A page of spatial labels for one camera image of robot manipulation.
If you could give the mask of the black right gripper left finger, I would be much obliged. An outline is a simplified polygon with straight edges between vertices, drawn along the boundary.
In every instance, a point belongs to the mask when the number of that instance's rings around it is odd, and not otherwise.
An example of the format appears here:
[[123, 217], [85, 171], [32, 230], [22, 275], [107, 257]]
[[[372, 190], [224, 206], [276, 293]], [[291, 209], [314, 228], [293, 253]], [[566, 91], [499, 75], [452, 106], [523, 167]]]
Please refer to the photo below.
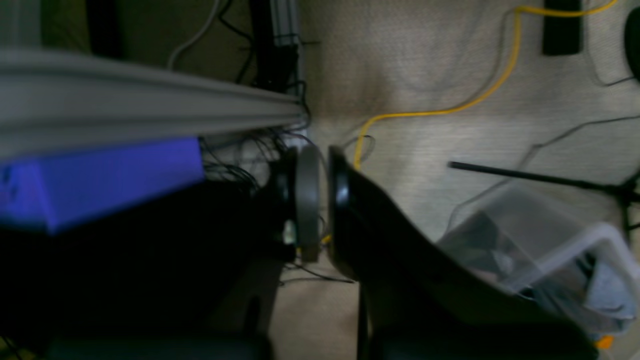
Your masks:
[[210, 358], [272, 360], [269, 327], [281, 275], [301, 256], [315, 262], [321, 157], [309, 145], [267, 161], [264, 184], [244, 168], [214, 183], [210, 240]]

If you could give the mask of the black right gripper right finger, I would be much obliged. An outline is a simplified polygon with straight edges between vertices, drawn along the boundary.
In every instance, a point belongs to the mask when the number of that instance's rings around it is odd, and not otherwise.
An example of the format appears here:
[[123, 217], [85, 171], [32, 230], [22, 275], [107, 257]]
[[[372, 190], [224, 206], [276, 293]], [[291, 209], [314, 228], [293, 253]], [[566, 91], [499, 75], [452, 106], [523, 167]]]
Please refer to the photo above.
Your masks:
[[327, 151], [330, 256], [359, 283], [361, 360], [594, 360], [573, 323], [483, 282], [439, 250], [394, 201]]

